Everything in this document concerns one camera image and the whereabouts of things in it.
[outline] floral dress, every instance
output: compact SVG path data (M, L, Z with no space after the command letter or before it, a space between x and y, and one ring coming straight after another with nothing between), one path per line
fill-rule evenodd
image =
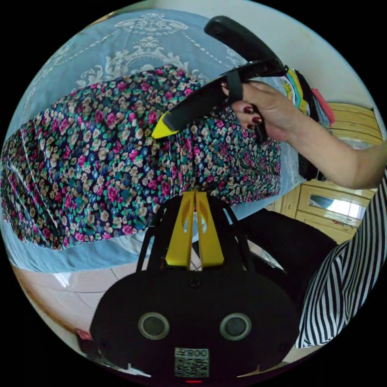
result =
M152 139L158 118L201 86L168 65L72 92L24 124L0 162L15 235L62 250L143 230L194 188L232 205L277 195L279 143L256 145L229 106Z

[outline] wooden furniture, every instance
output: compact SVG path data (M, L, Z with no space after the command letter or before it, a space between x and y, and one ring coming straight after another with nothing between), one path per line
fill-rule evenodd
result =
M336 118L335 136L355 148L383 141L372 110L349 104L330 103ZM331 182L311 180L277 200L269 209L305 222L342 243L354 235L375 189L352 190Z

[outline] qr code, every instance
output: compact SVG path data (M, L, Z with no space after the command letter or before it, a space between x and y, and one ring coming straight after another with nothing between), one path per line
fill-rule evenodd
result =
M206 378L209 373L208 349L175 348L175 376Z

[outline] bed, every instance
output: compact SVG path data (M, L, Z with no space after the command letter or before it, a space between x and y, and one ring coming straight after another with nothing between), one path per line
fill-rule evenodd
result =
M60 97L99 81L169 63L195 74L205 84L245 63L228 47L205 35L203 28L207 21L205 17L187 12L155 9L115 15L79 32L49 58L34 77L16 108L6 139ZM277 79L264 81L279 87ZM237 218L244 218L302 182L296 151L282 144L280 194L237 205L233 211ZM11 263L40 273L69 273L136 262L144 237L144 233L132 235L125 248L104 240L63 251L49 250L19 241L0 215L1 232Z

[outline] black and white stripes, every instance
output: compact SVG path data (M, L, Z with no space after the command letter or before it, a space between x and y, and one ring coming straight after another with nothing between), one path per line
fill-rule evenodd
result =
M354 237L327 256L310 281L297 348L322 345L353 318L387 256L387 166Z

